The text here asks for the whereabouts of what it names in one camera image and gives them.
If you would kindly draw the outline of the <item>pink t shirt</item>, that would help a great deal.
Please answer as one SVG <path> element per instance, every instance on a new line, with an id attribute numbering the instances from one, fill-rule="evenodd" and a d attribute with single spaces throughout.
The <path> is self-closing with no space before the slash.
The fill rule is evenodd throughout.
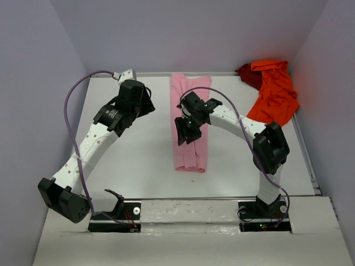
<path id="1" fill-rule="evenodd" d="M 170 116 L 171 136 L 173 143 L 173 162 L 177 171 L 191 171 L 204 173 L 208 161 L 208 126 L 201 127 L 202 137 L 190 144 L 178 145 L 178 132 L 175 118 L 180 117 L 182 112 L 177 108 L 181 95 L 195 87 L 209 87 L 211 77 L 187 78 L 184 74 L 173 73 L 170 79 Z"/>

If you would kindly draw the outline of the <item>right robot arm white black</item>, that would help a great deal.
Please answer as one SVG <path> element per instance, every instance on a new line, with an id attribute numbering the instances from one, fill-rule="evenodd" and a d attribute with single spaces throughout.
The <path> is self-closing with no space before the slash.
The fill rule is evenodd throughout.
<path id="1" fill-rule="evenodd" d="M 204 125 L 219 127 L 246 141 L 260 173 L 256 213 L 261 217 L 273 214 L 281 199 L 281 171 L 290 153 L 282 127 L 241 116 L 236 108 L 229 109 L 217 99 L 203 101 L 193 91 L 179 100 L 177 108 L 182 111 L 174 120 L 178 145 L 198 140 Z"/>

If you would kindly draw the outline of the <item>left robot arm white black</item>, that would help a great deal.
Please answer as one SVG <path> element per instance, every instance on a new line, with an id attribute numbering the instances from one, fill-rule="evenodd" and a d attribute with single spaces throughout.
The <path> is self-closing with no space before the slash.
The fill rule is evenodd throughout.
<path id="1" fill-rule="evenodd" d="M 45 205 L 73 223 L 81 222 L 93 206 L 87 178 L 123 132 L 154 110 L 148 87 L 136 80 L 121 82 L 118 95 L 99 109 L 70 159 L 51 178 L 40 180 L 38 190 Z"/>

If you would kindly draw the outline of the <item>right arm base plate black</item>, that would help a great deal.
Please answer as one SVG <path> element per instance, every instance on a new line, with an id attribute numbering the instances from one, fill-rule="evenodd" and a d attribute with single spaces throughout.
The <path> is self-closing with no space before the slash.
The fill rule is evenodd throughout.
<path id="1" fill-rule="evenodd" d="M 284 218 L 287 206 L 285 201 L 276 205 L 271 213 L 261 214 L 254 201 L 238 202 L 237 216 L 241 232 L 292 232 L 289 216 Z"/>

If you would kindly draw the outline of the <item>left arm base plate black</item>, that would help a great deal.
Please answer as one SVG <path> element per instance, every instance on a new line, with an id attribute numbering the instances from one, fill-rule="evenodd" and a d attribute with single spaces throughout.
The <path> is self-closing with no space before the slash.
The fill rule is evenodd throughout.
<path id="1" fill-rule="evenodd" d="M 125 200 L 123 209 L 117 214 L 111 212 L 91 215 L 88 231 L 92 233 L 140 233 L 141 201 Z"/>

